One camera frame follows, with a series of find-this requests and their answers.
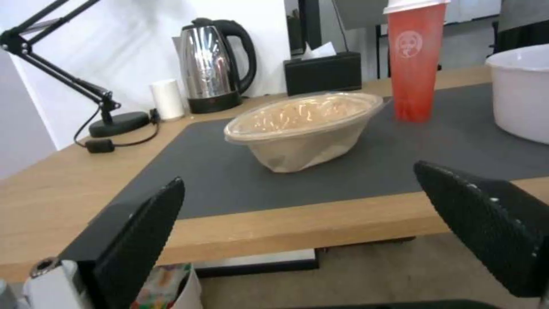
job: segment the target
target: wooden desk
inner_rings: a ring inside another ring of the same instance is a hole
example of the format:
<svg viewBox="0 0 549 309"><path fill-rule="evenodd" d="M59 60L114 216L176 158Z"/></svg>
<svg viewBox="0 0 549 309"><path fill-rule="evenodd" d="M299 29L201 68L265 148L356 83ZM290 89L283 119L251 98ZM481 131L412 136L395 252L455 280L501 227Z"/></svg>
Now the wooden desk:
<svg viewBox="0 0 549 309"><path fill-rule="evenodd" d="M490 81L488 68L439 72L437 89ZM390 80L363 91L387 96ZM247 100L237 108L162 124L150 142L114 153L71 146L0 185L0 278L22 281L38 260L65 248L109 201L188 124L233 117L283 95ZM150 134L138 130L116 141ZM549 177L516 181L549 202ZM446 232L422 192L230 214L176 222L159 263L206 261Z"/></svg>

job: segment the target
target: kettle lid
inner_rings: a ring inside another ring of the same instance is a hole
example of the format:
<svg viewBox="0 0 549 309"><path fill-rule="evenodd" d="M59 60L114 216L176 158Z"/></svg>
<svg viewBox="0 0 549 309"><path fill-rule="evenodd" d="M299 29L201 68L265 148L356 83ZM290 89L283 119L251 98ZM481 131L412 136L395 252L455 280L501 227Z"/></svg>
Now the kettle lid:
<svg viewBox="0 0 549 309"><path fill-rule="evenodd" d="M187 25L183 27L181 30L187 30L192 28L198 28L198 27L206 27L206 26L213 26L214 21L209 18L196 18L195 20L191 21L192 25Z"/></svg>

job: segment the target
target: white cup lid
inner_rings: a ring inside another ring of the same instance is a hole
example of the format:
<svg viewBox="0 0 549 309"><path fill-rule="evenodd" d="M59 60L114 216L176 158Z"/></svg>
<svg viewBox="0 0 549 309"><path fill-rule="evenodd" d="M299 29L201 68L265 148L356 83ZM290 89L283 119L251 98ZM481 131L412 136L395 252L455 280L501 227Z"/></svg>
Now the white cup lid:
<svg viewBox="0 0 549 309"><path fill-rule="evenodd" d="M450 0L389 0L383 14L430 7L431 5L449 3Z"/></svg>

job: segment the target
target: metal bolt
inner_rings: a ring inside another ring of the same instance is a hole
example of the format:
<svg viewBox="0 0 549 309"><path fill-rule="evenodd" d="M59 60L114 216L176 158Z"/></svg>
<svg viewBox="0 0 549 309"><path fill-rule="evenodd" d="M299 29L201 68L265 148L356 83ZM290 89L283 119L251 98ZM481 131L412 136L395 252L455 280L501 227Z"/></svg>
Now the metal bolt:
<svg viewBox="0 0 549 309"><path fill-rule="evenodd" d="M30 272L30 276L33 279L40 277L41 275L46 274L47 272L55 269L60 265L61 265L61 260L57 257L45 258L33 266Z"/></svg>

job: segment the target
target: gray desk mat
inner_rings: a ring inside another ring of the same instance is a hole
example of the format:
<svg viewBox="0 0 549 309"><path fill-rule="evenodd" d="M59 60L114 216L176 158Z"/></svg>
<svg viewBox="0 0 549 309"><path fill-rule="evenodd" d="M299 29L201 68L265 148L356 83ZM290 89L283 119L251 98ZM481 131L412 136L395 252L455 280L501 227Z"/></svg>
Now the gray desk mat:
<svg viewBox="0 0 549 309"><path fill-rule="evenodd" d="M498 179L548 176L549 146L499 129L491 96L490 84L437 91L425 124L397 122L387 106L349 153L293 174L272 173L247 147L226 142L228 120L192 124L112 203L178 175L186 186L179 219L415 192L412 165L420 159Z"/></svg>

